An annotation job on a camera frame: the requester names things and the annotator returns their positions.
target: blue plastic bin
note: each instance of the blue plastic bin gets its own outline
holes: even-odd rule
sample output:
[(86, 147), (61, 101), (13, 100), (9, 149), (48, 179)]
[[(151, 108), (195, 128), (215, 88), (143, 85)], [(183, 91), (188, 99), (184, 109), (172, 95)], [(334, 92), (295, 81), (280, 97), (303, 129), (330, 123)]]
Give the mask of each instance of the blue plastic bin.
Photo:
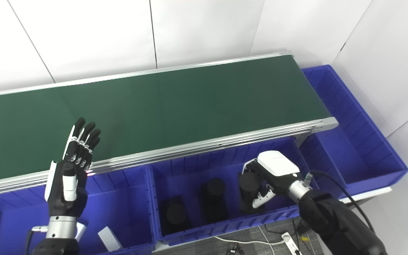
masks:
[[(87, 225), (81, 238), (80, 254), (107, 253), (98, 232), (113, 230), (124, 249), (110, 254), (150, 254), (154, 250), (154, 219), (150, 173), (146, 166), (91, 176), (86, 190), (89, 199), (80, 220)], [(0, 255), (20, 255), (33, 226), (47, 225), (48, 207), (43, 199), (45, 186), (0, 194)], [(32, 249), (45, 237), (35, 233)]]
[[(311, 170), (325, 171), (354, 195), (399, 181), (408, 169), (330, 65), (303, 69), (339, 126), (311, 135), (300, 150)], [(334, 196), (342, 192), (330, 180), (317, 184)]]
[[(302, 172), (309, 171), (292, 137), (176, 158), (150, 165), (153, 175), (154, 188), (152, 191), (158, 239), (175, 245), (298, 216), (298, 208), (293, 201), (280, 196), (274, 197), (272, 201), (265, 204), (264, 213), (243, 214), (240, 212), (238, 173), (242, 171), (243, 163), (256, 158), (260, 152), (267, 150), (279, 150), (298, 165)], [(225, 181), (225, 202), (229, 219), (207, 224), (200, 209), (199, 187), (214, 177)], [(193, 228), (173, 234), (164, 234), (160, 224), (159, 203), (177, 195), (181, 195), (183, 199)]]

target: white power strip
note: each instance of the white power strip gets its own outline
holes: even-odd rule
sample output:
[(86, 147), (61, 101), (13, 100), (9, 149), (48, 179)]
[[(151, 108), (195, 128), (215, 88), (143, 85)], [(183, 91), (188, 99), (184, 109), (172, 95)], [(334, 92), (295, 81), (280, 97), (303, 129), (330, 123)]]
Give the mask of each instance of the white power strip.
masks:
[(284, 243), (288, 246), (288, 249), (292, 255), (302, 255), (301, 252), (298, 250), (297, 245), (295, 244), (294, 240), (290, 236), (288, 232), (285, 232), (281, 235), (284, 240)]

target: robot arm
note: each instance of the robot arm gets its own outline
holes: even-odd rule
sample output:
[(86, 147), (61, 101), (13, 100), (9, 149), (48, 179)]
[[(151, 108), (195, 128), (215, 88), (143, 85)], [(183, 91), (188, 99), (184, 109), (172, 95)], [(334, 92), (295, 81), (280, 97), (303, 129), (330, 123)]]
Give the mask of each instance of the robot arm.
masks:
[(33, 255), (78, 254), (76, 224), (87, 203), (85, 188), (92, 151), (100, 142), (100, 129), (94, 129), (93, 122), (84, 127), (85, 122), (84, 118), (78, 119), (67, 139), (62, 160), (50, 165), (44, 194), (50, 221), (46, 238), (34, 248)]
[(247, 162), (243, 173), (253, 171), (267, 181), (267, 195), (258, 196), (259, 207), (274, 195), (290, 197), (300, 217), (309, 224), (334, 255), (387, 255), (384, 244), (344, 203), (328, 192), (312, 189), (299, 179), (298, 167), (278, 151), (261, 152)]

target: floor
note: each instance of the floor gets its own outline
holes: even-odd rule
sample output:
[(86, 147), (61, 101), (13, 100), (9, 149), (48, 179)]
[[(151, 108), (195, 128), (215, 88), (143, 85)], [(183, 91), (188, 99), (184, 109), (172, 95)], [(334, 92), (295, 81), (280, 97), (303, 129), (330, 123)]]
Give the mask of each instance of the floor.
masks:
[[(233, 239), (239, 241), (251, 241), (259, 240), (275, 243), (281, 241), (281, 235), (266, 231), (266, 227), (269, 231), (273, 232), (285, 232), (288, 231), (290, 234), (293, 234), (294, 226), (293, 220), (284, 220), (267, 225), (256, 226), (249, 229), (244, 229), (241, 231), (236, 231), (230, 234), (223, 234), (220, 237), (223, 239)], [(302, 235), (304, 239), (299, 239), (300, 251), (303, 255), (323, 255), (323, 251), (317, 235), (313, 231), (309, 231)], [(185, 245), (179, 245), (177, 247), (168, 248), (166, 250), (154, 252), (155, 255), (225, 255), (228, 250), (228, 246), (231, 243), (223, 242), (216, 238), (208, 238), (198, 242), (192, 242)], [(241, 249), (245, 255), (290, 255), (290, 251), (285, 244), (279, 245), (265, 245), (265, 244), (240, 244)]]

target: white wall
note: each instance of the white wall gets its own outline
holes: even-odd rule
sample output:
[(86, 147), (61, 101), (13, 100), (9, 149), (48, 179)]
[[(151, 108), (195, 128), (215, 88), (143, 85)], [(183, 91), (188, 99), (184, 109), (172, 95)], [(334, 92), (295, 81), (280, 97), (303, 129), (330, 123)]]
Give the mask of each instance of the white wall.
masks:
[(370, 2), (0, 0), (0, 90), (283, 49), (331, 63)]
[[(408, 166), (408, 1), (374, 0), (333, 63)], [(408, 174), (362, 205), (390, 255), (408, 254)]]

